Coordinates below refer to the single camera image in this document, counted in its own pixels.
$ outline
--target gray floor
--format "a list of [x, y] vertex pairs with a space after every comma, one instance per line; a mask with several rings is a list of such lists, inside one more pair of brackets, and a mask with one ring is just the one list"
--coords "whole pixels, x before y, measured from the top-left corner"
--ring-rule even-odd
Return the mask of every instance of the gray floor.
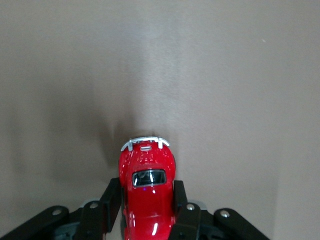
[[[154, 132], [208, 210], [318, 239], [318, 1], [2, 1], [0, 236], [75, 210]], [[121, 239], [117, 224], [113, 239]]]

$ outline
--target metal bolt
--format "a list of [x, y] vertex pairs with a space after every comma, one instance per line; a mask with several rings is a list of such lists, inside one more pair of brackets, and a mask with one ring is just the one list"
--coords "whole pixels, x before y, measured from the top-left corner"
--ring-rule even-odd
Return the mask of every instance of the metal bolt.
[[192, 210], [195, 210], [195, 206], [193, 204], [189, 203], [186, 205], [186, 209], [192, 211]]
[[96, 207], [98, 207], [98, 203], [97, 202], [91, 203], [91, 205], [90, 205], [91, 209], [95, 209]]
[[57, 208], [56, 210], [54, 210], [54, 211], [52, 212], [52, 215], [53, 215], [53, 216], [56, 216], [56, 215], [59, 215], [60, 213], [62, 213], [61, 209]]
[[226, 210], [222, 210], [222, 211], [220, 212], [220, 215], [221, 215], [222, 217], [224, 217], [224, 218], [230, 217], [230, 213], [229, 213], [228, 211], [226, 211]]

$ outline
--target car body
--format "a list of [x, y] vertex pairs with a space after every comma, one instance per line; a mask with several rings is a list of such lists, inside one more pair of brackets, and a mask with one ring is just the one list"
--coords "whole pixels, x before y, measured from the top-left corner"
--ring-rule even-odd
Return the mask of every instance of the car body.
[[125, 240], [167, 240], [175, 223], [175, 158], [160, 137], [130, 139], [121, 149]]

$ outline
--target toy car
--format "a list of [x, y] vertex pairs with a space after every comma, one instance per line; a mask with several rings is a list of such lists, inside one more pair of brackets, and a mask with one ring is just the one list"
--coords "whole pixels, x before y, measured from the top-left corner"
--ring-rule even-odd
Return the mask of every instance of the toy car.
[[175, 158], [160, 137], [130, 139], [121, 149], [119, 180], [123, 187], [125, 240], [167, 240], [175, 214]]

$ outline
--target car window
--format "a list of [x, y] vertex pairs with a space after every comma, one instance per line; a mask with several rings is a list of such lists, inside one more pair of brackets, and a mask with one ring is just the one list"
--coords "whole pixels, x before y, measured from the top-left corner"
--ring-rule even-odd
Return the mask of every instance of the car window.
[[166, 181], [166, 172], [164, 170], [137, 171], [132, 175], [132, 183], [135, 187], [164, 184]]

